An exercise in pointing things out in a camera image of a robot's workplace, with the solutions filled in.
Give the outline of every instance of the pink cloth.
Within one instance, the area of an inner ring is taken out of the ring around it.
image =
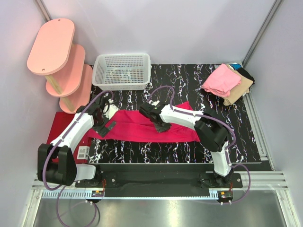
[[[177,105],[177,107],[192,110],[189,102]],[[102,138],[93,129],[88,131],[88,136],[100,140],[125,140],[132,142],[191,142],[200,141],[196,131],[172,124],[171,128],[165,132],[157,132],[155,125],[138,110],[119,110],[108,124],[116,122],[109,133]]]
[[[202,88],[216,96],[229,97],[231,89],[240,83],[241,77],[222,64],[210,74]]]

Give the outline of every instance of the white plastic basket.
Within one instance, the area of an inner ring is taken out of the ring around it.
[[[148,54],[102,54],[95,61],[92,84],[102,90],[143,90],[150,78]]]

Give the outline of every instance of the gray wall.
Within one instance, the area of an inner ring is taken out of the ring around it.
[[[250,60],[253,99],[303,224],[303,1],[285,0]]]
[[[36,174],[38,146],[46,142],[58,99],[46,80],[27,69],[42,17],[33,0],[0,7],[0,226],[16,227]]]
[[[44,0],[76,26],[86,62],[146,52],[153,64],[243,59],[274,0]]]

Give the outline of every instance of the pink shelf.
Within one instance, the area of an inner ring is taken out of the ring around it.
[[[74,93],[80,86],[85,50],[81,45],[71,47],[70,56],[66,65],[58,72],[52,74],[62,93],[58,94],[49,81],[46,83],[47,92],[54,97],[66,97]]]
[[[69,99],[75,109],[72,111],[69,110],[64,101],[60,99],[59,105],[64,112],[74,114],[80,106],[89,103],[92,74],[93,69],[89,65],[84,64],[82,80],[79,88],[72,95],[65,97]]]
[[[42,25],[27,60],[28,69],[40,76],[62,69],[69,58],[74,32],[74,23],[65,18]]]

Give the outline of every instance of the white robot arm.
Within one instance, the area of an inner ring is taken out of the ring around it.
[[[55,144],[60,142],[52,155],[52,158],[58,158],[59,162],[55,163],[50,160],[47,164],[46,181],[63,185],[71,185],[74,181],[90,180],[96,175],[96,166],[89,164],[75,164],[73,153],[89,129],[94,129],[101,137],[113,128],[115,122],[108,127],[105,125],[118,111],[118,108],[112,104],[112,100],[101,98],[101,103],[89,107],[82,113],[85,106],[77,110],[72,122],[61,133],[59,137],[54,139],[50,144],[41,144],[38,149],[38,179],[43,179],[43,167],[46,157]]]
[[[225,127],[198,117],[198,115],[205,114],[201,111],[185,110],[175,106],[172,109],[169,104],[160,101],[152,104],[145,102],[139,111],[155,124],[159,132],[168,130],[170,123],[195,130],[202,145],[211,152],[218,183],[225,184],[230,180],[232,167],[229,156],[226,155],[228,131]]]

